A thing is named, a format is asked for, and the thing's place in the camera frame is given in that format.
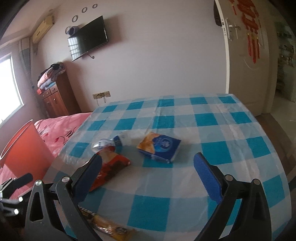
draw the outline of tv screen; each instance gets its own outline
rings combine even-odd
[[[103,16],[100,16],[68,38],[72,61],[107,42]]]

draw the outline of wooden cabinet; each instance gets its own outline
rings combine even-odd
[[[44,91],[40,97],[50,118],[81,113],[67,73],[59,75],[55,85]]]

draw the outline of bottle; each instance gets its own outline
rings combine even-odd
[[[128,146],[131,145],[131,138],[127,131],[123,131],[113,139],[101,139],[98,142],[92,144],[91,149],[93,152],[97,153],[108,146]]]

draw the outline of blue and orange package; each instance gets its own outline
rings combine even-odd
[[[150,132],[138,144],[138,150],[152,160],[172,163],[181,140]]]

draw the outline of window frame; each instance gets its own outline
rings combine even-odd
[[[9,115],[7,116],[4,120],[0,119],[0,121],[2,121],[0,123],[0,127],[2,127],[3,124],[5,124],[20,108],[22,108],[24,106],[24,102],[20,96],[20,91],[18,89],[18,86],[17,86],[17,82],[16,82],[16,78],[15,78],[15,71],[14,71],[14,68],[13,68],[13,59],[12,59],[12,54],[9,53],[5,56],[3,56],[2,58],[0,58],[0,64],[6,60],[10,59],[10,70],[11,70],[11,73],[12,73],[12,81],[13,81],[13,84],[14,84],[14,87],[15,87],[15,90],[16,90],[16,93],[17,93],[17,97],[19,99],[19,102],[20,102],[20,105]]]

